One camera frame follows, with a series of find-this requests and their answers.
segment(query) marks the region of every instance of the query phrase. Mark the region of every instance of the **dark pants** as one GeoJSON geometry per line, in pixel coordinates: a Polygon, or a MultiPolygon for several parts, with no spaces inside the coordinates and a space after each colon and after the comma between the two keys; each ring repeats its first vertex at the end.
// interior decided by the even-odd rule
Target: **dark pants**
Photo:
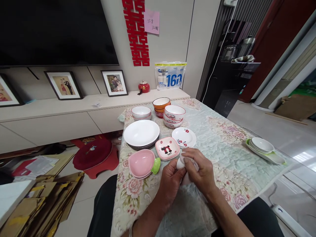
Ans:
{"type": "Polygon", "coordinates": [[[68,87],[68,89],[70,91],[70,94],[73,94],[71,86],[67,86],[67,87],[68,87]]]}
{"type": "MultiPolygon", "coordinates": [[[[111,234],[117,177],[117,175],[110,177],[94,199],[94,211],[88,237],[106,237],[111,234]]],[[[284,237],[276,215],[259,197],[249,203],[238,216],[255,237],[284,237]]],[[[224,237],[223,230],[218,228],[212,237],[224,237]]]]}

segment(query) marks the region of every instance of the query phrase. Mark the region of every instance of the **floor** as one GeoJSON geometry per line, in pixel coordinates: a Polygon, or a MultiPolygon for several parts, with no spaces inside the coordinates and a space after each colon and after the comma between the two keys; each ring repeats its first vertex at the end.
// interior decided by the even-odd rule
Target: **floor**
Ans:
{"type": "MultiPolygon", "coordinates": [[[[282,206],[311,236],[316,236],[316,122],[308,121],[309,125],[306,126],[273,117],[241,101],[236,103],[228,119],[267,139],[279,150],[299,161],[290,172],[276,181],[277,189],[270,199],[268,197],[273,193],[274,186],[261,197],[269,205],[282,206]]],[[[72,147],[66,152],[76,153],[77,150],[72,147]]],[[[60,175],[74,172],[77,170],[69,162],[60,175]]],[[[87,236],[94,197],[102,184],[117,173],[118,168],[105,171],[94,180],[84,178],[68,220],[59,225],[56,237],[87,236]]],[[[294,236],[282,222],[280,226],[285,237],[294,236]]]]}

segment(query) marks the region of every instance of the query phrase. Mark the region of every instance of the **dark plate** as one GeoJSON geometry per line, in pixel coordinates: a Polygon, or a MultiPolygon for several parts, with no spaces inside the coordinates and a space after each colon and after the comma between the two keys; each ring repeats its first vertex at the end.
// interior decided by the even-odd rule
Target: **dark plate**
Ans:
{"type": "Polygon", "coordinates": [[[128,144],[133,150],[144,150],[144,149],[149,149],[149,148],[152,148],[155,144],[156,144],[156,142],[159,140],[159,136],[157,137],[157,139],[154,141],[154,142],[152,142],[152,143],[150,143],[150,144],[148,144],[148,145],[146,145],[146,146],[132,146],[132,145],[130,145],[130,144],[128,144]]]}

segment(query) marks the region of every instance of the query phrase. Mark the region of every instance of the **black tv screen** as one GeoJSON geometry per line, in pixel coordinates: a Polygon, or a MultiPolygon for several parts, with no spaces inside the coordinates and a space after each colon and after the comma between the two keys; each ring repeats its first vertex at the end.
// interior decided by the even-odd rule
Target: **black tv screen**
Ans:
{"type": "Polygon", "coordinates": [[[100,0],[3,0],[0,9],[2,68],[119,64],[100,0]]]}

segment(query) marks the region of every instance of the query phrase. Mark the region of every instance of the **framed photo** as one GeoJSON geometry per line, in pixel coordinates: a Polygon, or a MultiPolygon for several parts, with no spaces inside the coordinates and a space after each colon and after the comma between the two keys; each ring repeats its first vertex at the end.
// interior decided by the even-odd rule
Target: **framed photo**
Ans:
{"type": "Polygon", "coordinates": [[[0,73],[0,107],[24,105],[5,74],[0,73]]]}
{"type": "Polygon", "coordinates": [[[128,95],[123,70],[101,70],[101,73],[109,96],[128,95]]]}
{"type": "Polygon", "coordinates": [[[45,71],[44,73],[59,100],[83,99],[71,71],[45,71]]]}

